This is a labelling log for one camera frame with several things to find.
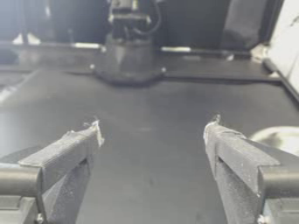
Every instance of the black table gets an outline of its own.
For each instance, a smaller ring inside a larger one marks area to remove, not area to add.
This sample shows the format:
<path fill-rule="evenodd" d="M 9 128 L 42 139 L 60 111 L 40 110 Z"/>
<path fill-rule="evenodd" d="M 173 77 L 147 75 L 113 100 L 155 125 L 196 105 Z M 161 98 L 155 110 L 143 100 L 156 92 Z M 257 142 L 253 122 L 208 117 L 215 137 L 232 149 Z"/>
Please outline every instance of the black table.
<path fill-rule="evenodd" d="M 297 107 L 279 86 L 161 81 L 110 87 L 92 75 L 49 70 L 36 72 L 0 109 L 0 156 L 100 119 L 106 141 L 81 224 L 224 224 L 201 140 L 205 123 L 221 114 L 245 135 L 299 125 Z"/>

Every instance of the black wall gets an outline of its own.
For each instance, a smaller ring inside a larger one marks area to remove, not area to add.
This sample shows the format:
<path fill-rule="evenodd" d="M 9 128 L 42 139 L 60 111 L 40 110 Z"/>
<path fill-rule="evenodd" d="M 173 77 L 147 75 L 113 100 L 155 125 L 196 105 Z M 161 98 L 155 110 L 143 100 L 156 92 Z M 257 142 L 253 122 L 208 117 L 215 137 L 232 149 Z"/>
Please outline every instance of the black wall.
<path fill-rule="evenodd" d="M 49 0 L 52 21 L 44 21 L 42 0 L 26 1 L 25 11 L 29 31 L 44 41 L 57 42 L 105 42 L 108 34 L 108 0 Z M 232 0 L 164 0 L 160 3 L 163 12 L 163 25 L 153 35 L 157 46 L 191 46 L 196 48 L 225 48 L 224 26 Z M 265 40 L 268 32 L 260 31 L 261 26 L 268 27 L 276 2 L 281 0 L 265 0 L 267 7 L 260 23 L 253 27 L 259 34 L 256 42 Z M 0 39 L 14 37 L 18 32 L 17 13 L 14 11 L 16 0 L 1 0 L 0 5 Z M 141 8 L 147 11 L 153 21 L 156 13 L 152 0 L 140 0 Z M 236 49 L 247 49 L 237 43 Z"/>

